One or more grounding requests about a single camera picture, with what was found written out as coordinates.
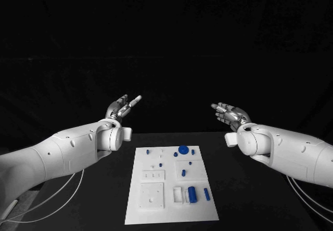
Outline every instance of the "white cable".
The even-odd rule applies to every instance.
[[[298,195],[298,197],[300,197],[300,199],[303,200],[303,202],[307,204],[307,202],[304,201],[304,199],[303,199],[303,197],[301,197],[301,195],[298,194],[298,192],[297,192],[297,190],[296,190],[296,188],[294,188],[294,186],[293,186],[293,184],[291,184],[291,181],[290,181],[290,177],[287,176],[287,179],[288,179],[288,182],[290,182],[290,185],[291,185],[291,187],[293,187],[293,189],[294,189],[294,191],[296,191],[296,193],[297,193],[297,195]],[[307,206],[310,207],[310,209],[333,224],[333,221],[332,220],[329,220],[316,210],[314,210],[314,208],[307,204]]]
[[[82,170],[82,175],[81,175],[81,179],[79,179],[79,183],[78,183],[76,190],[75,190],[75,192],[74,192],[74,194],[72,194],[72,196],[71,196],[68,202],[71,201],[71,199],[72,199],[72,197],[74,197],[74,195],[75,195],[75,193],[76,193],[76,191],[78,191],[79,184],[81,184],[82,177],[84,177],[84,171],[85,171],[85,170]],[[12,219],[14,219],[16,217],[22,216],[23,214],[26,214],[27,212],[30,212],[30,211],[32,211],[33,209],[36,209],[43,203],[46,203],[46,201],[51,200],[51,198],[61,192],[61,190],[63,189],[63,187],[65,187],[66,184],[69,183],[71,179],[74,178],[74,175],[71,176],[68,182],[65,183],[65,185],[62,186],[62,188],[58,190],[58,192],[56,192],[56,193],[55,193],[39,205],[36,205],[33,208],[30,208],[26,212],[23,212],[23,213],[19,214],[17,216],[14,216],[14,217],[12,217],[12,218],[9,218],[9,219],[0,220],[0,224],[4,223],[6,221],[14,222],[14,223],[32,223],[32,222],[36,222],[36,221],[39,221],[39,220],[43,220],[43,219],[48,218],[52,214],[55,214],[55,213],[63,208],[63,206],[68,204],[68,202],[63,204],[63,206],[62,206],[52,214],[49,214],[48,216],[45,216],[43,218],[40,218],[40,219],[38,219],[38,220],[32,220],[32,221],[16,221],[16,220],[12,220]]]
[[[307,196],[307,198],[316,203],[316,205],[320,206],[324,210],[327,210],[329,212],[333,213],[333,211],[329,210],[323,205],[320,205],[320,204],[314,201],[314,199],[307,195],[307,193],[301,190],[301,188],[300,188],[300,186],[298,186],[298,184],[297,184],[294,178],[291,178],[291,180],[294,181],[296,186],[298,187],[298,189],[300,189],[300,191],[303,192],[303,194],[304,194],[304,195]]]

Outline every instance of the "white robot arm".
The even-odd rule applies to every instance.
[[[238,145],[242,153],[291,178],[333,187],[333,146],[301,133],[258,125],[239,108],[212,104],[218,120],[231,125],[228,147]]]
[[[0,215],[13,200],[49,179],[82,171],[131,140],[131,128],[123,117],[140,101],[127,103],[127,95],[111,103],[107,115],[95,123],[58,132],[32,147],[0,156]]]

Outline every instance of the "blue cylinder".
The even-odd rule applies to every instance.
[[[193,186],[189,187],[189,202],[190,203],[196,203],[198,199],[196,199],[196,189]]]
[[[206,200],[211,201],[209,194],[208,194],[208,189],[205,188],[203,191],[205,191],[205,195],[206,195]]]
[[[187,146],[185,146],[185,145],[179,146],[179,153],[183,154],[183,155],[189,153]]]

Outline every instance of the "white board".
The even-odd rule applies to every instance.
[[[219,220],[200,149],[187,147],[187,154],[179,153],[179,146],[136,149],[125,225]],[[189,202],[190,186],[196,189],[196,203]]]

